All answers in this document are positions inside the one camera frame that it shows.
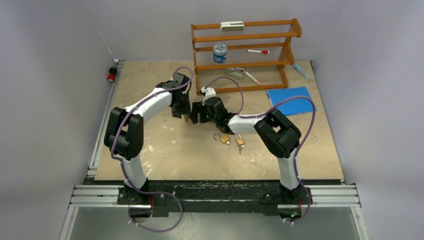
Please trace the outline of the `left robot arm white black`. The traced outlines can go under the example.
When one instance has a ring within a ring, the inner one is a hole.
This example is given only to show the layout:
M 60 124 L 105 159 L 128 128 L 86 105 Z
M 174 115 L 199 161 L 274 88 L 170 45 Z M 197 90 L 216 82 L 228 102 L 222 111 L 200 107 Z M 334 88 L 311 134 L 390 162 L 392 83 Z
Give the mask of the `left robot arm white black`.
M 129 197 L 138 205 L 146 203 L 152 194 L 139 159 L 145 124 L 166 108 L 170 108 L 174 118 L 187 118 L 191 113 L 188 93 L 191 82 L 186 75 L 175 73 L 171 80 L 158 83 L 137 103 L 125 108 L 115 107 L 109 114 L 104 145 L 111 158 L 119 161 L 124 183 L 132 188 Z

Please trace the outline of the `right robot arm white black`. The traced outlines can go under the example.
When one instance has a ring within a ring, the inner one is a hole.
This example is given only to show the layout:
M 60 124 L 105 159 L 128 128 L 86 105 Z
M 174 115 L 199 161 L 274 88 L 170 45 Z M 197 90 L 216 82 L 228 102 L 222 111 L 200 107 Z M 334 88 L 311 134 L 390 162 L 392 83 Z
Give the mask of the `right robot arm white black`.
M 211 122 L 224 135 L 257 134 L 277 159 L 282 200 L 292 204 L 300 198 L 302 180 L 297 154 L 302 134 L 277 108 L 259 115 L 238 115 L 229 112 L 221 98 L 213 96 L 204 102 L 192 103 L 188 118 L 193 124 Z

